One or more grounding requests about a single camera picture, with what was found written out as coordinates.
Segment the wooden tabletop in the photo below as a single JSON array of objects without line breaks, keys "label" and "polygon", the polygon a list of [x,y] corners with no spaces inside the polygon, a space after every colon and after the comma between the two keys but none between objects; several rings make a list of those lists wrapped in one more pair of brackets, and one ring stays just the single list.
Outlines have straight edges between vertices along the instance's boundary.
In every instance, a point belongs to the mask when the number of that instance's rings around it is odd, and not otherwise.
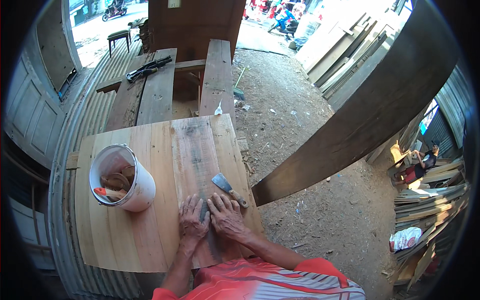
[{"label": "wooden tabletop", "polygon": [[[110,144],[127,144],[155,180],[156,195],[146,210],[133,213],[99,205],[90,192],[90,165]],[[222,172],[250,204],[242,209],[245,225],[263,234],[258,209],[228,114],[172,120],[83,138],[75,180],[75,219],[86,264],[129,272],[166,272],[178,248],[179,205],[188,195],[222,192],[212,178]],[[192,268],[251,255],[224,240],[211,227],[197,247]]]}]

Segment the person's left hand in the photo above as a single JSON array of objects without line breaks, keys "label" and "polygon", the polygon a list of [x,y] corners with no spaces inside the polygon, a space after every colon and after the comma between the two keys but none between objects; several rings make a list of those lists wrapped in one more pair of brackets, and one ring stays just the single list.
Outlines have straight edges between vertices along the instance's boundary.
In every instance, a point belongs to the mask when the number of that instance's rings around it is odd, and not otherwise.
[{"label": "person's left hand", "polygon": [[198,200],[197,194],[188,196],[180,206],[180,228],[183,230],[183,239],[199,242],[208,232],[210,212],[205,213],[204,221],[200,222],[200,211],[203,199]]}]

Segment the black shirt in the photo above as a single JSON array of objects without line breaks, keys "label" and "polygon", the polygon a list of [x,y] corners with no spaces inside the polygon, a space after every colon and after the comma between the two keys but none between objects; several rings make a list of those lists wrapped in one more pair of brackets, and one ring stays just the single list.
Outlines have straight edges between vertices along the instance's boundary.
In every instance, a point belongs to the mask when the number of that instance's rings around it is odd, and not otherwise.
[{"label": "black shirt", "polygon": [[435,166],[435,163],[437,162],[437,156],[433,154],[431,150],[429,150],[425,153],[425,157],[422,159],[422,161],[425,164],[425,169],[421,167],[420,163],[415,165],[415,177],[417,178],[422,178],[425,176],[425,173],[430,171],[430,169]]}]

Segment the person's right hand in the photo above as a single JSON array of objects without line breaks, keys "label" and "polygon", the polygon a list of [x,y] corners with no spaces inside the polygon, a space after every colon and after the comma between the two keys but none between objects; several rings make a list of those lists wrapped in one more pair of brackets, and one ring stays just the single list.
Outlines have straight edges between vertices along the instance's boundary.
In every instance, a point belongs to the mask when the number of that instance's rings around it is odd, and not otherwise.
[{"label": "person's right hand", "polygon": [[207,200],[210,208],[210,217],[215,231],[224,237],[239,241],[248,234],[249,229],[243,223],[240,205],[237,201],[230,201],[225,195],[213,194],[213,200]]}]

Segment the dirt floor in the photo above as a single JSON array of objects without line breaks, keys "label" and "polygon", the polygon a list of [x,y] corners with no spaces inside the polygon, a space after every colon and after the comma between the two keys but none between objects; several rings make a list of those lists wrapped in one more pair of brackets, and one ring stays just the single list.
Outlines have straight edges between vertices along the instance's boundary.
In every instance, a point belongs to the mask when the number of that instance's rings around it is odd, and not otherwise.
[{"label": "dirt floor", "polygon": [[[303,77],[293,51],[282,56],[237,49],[234,81],[243,67],[247,68],[238,87],[251,107],[237,110],[237,130],[247,136],[253,186],[334,112]],[[329,182],[259,207],[267,237],[288,248],[304,244],[294,250],[308,258],[328,259],[362,286],[368,299],[390,299],[392,286],[381,272],[395,266],[388,239],[395,225],[392,199],[397,191],[385,173],[392,163],[387,148],[373,166],[361,159],[332,174]]]}]

